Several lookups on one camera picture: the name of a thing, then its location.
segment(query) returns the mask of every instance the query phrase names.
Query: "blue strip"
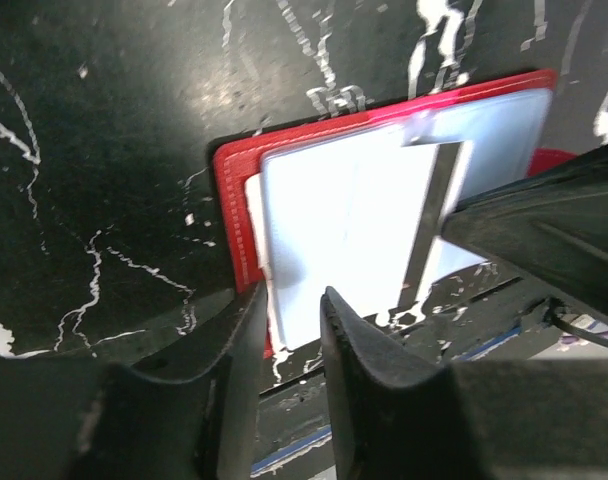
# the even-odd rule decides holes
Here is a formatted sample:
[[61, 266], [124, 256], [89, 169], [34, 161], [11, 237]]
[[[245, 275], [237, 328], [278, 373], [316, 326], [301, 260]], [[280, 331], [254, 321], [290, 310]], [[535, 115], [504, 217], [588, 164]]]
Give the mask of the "blue strip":
[[319, 440], [321, 440], [322, 438], [324, 438], [330, 434], [331, 434], [330, 425], [326, 426], [324, 428], [321, 428], [320, 430], [315, 432], [313, 435], [309, 435], [308, 437], [303, 438], [302, 440], [298, 440], [297, 442], [292, 443], [288, 447], [283, 448], [282, 450], [278, 450], [277, 452], [269, 455], [264, 460], [260, 460], [255, 465], [253, 465], [253, 467], [251, 469], [251, 474], [255, 474], [261, 470], [264, 470], [265, 468], [271, 466], [272, 464], [277, 463], [280, 460], [283, 460], [284, 458], [286, 458], [294, 453], [297, 453], [299, 450], [304, 449], [315, 442], [318, 442]]
[[520, 327], [515, 327], [513, 330], [510, 330], [510, 331], [508, 331], [506, 333], [503, 333], [499, 337], [495, 337], [493, 340], [485, 343], [484, 345], [482, 345], [481, 347], [473, 350], [472, 352], [468, 352], [467, 354], [462, 355], [460, 358], [462, 358], [463, 360], [469, 360], [469, 359], [471, 359], [473, 357], [476, 357], [480, 353], [484, 353], [486, 350], [488, 350], [489, 348], [494, 347], [498, 343], [502, 343], [502, 342], [508, 340], [511, 337], [519, 335], [520, 333], [522, 333], [522, 329]]
[[[519, 335], [520, 333], [522, 333], [522, 329], [520, 327], [516, 327], [513, 330], [500, 335], [499, 337], [495, 337], [493, 340], [490, 340], [489, 342], [487, 342], [484, 345], [482, 345], [481, 347], [473, 350], [472, 352], [462, 355], [460, 358], [463, 360], [470, 360], [471, 358], [479, 355], [480, 353], [483, 353], [484, 351], [488, 350], [489, 348], [492, 348], [495, 345], [502, 343], [511, 337]], [[326, 426], [326, 427], [318, 430], [317, 432], [315, 432], [313, 435], [303, 438], [302, 440], [298, 440], [297, 442], [289, 445], [288, 447], [283, 448], [282, 450], [278, 450], [277, 452], [269, 455], [265, 459], [260, 460], [255, 465], [253, 465], [251, 473], [252, 474], [259, 473], [261, 470], [264, 470], [267, 467], [271, 466], [272, 464], [277, 463], [280, 460], [283, 460], [284, 458], [286, 458], [290, 455], [293, 455], [294, 453], [297, 453], [299, 450], [304, 449], [315, 442], [318, 442], [319, 440], [321, 440], [322, 438], [324, 438], [325, 436], [330, 435], [330, 434], [331, 434], [331, 427]]]

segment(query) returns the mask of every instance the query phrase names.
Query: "paint-splattered surface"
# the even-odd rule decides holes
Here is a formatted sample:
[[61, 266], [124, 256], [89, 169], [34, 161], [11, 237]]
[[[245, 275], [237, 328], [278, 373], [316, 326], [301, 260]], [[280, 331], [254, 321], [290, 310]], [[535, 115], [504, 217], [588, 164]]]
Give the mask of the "paint-splattered surface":
[[545, 67], [542, 145], [607, 142], [608, 0], [0, 0], [0, 355], [132, 361], [228, 303], [223, 139]]

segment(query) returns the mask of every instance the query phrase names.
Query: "black surface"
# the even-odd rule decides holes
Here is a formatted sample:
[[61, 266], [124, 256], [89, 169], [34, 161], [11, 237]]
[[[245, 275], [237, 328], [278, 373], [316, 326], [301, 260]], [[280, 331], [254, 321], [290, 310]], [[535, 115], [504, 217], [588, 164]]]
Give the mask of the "black surface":
[[248, 478], [266, 300], [254, 286], [139, 371], [0, 359], [0, 479]]
[[608, 324], [608, 145], [464, 202], [442, 235]]
[[[500, 271], [497, 276], [488, 272], [486, 279], [481, 273], [475, 276], [476, 270], [472, 270], [469, 277], [461, 273], [462, 278], [471, 281], [477, 279], [481, 285], [495, 285], [492, 279], [497, 278], [499, 285], [463, 299], [465, 310], [459, 310], [459, 315], [457, 308], [461, 307], [450, 307], [443, 313], [430, 315], [417, 326], [393, 334], [392, 338], [408, 352], [436, 366], [478, 357], [524, 360], [557, 342], [560, 331], [550, 328], [545, 322], [550, 313], [547, 290], [533, 280], [511, 278], [508, 272], [500, 275]], [[379, 330], [389, 333], [388, 329]], [[446, 338], [452, 339], [448, 348], [444, 348]], [[290, 463], [296, 462], [298, 457], [292, 455], [295, 458], [289, 460], [288, 452], [294, 444], [305, 438], [310, 439], [329, 423], [326, 381], [320, 368], [320, 348], [321, 345], [316, 342], [301, 350], [308, 352], [311, 358], [316, 358], [313, 355], [319, 352], [320, 359], [315, 362], [306, 363], [306, 356], [302, 354], [298, 357], [301, 352], [295, 352], [289, 358], [293, 359], [292, 363], [285, 364], [284, 369], [299, 371], [299, 378], [291, 379], [289, 383], [262, 395], [255, 441], [256, 466], [267, 457], [278, 459], [263, 466], [260, 469], [262, 474], [275, 472], [278, 478], [308, 478], [295, 474], [297, 469]], [[315, 366], [315, 369], [301, 376], [302, 365]], [[273, 378], [270, 373], [270, 370], [265, 371], [264, 378], [267, 375]], [[326, 443], [308, 449], [309, 453], [304, 456], [319, 454], [322, 461], [330, 450], [330, 443]], [[274, 463], [280, 467], [271, 468]], [[320, 463], [316, 465], [318, 470], [313, 473], [331, 465], [332, 462]]]
[[31, 151], [0, 138], [0, 353], [61, 336], [57, 353], [133, 362], [213, 316], [233, 277], [211, 147], [406, 98], [422, 38], [417, 94], [551, 67], [541, 144], [604, 139], [608, 0], [416, 3], [0, 0], [0, 124]]
[[339, 480], [608, 476], [608, 361], [437, 369], [330, 287], [321, 317]]

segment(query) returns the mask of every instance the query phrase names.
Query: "black cable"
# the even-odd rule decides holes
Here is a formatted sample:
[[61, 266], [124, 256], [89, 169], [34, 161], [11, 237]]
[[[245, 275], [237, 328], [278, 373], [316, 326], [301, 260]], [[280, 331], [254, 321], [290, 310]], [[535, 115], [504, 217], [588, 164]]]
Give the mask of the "black cable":
[[559, 328], [563, 332], [570, 333], [577, 338], [586, 340], [587, 342], [592, 342], [596, 345], [608, 348], [608, 338], [601, 337], [595, 333], [584, 330], [583, 328], [578, 328], [575, 325], [571, 325], [570, 323], [562, 320], [554, 312], [551, 313], [552, 314], [550, 315], [549, 321], [554, 327]]

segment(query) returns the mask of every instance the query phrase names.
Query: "black plastic part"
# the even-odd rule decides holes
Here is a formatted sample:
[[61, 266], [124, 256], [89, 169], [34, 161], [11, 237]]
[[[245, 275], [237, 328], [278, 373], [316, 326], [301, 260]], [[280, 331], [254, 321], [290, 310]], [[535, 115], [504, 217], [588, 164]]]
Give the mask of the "black plastic part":
[[0, 359], [0, 480], [249, 478], [265, 334], [262, 284], [139, 371]]
[[442, 236], [545, 282], [608, 324], [608, 145], [471, 199]]
[[322, 298], [339, 480], [608, 478], [608, 361], [436, 370]]

